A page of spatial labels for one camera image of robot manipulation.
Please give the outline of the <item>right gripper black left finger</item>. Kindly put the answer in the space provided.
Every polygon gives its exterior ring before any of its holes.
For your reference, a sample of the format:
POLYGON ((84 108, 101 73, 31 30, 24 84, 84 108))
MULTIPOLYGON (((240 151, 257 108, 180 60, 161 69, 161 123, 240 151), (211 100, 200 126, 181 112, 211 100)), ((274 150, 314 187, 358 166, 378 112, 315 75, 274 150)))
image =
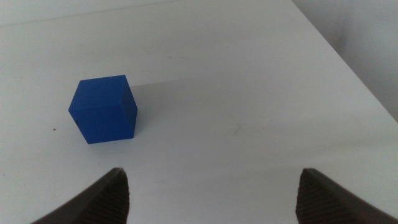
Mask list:
POLYGON ((127 175, 122 168, 113 168, 80 194, 35 222, 126 224, 129 206, 127 175))

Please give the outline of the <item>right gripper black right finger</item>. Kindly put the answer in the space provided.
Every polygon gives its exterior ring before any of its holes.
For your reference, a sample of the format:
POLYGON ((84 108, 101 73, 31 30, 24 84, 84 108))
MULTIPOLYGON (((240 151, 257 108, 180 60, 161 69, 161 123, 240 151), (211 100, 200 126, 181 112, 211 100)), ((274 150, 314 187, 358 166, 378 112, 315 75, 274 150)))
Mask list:
POLYGON ((299 223, 397 224, 397 218, 313 168, 305 168, 300 175, 295 213, 299 223))

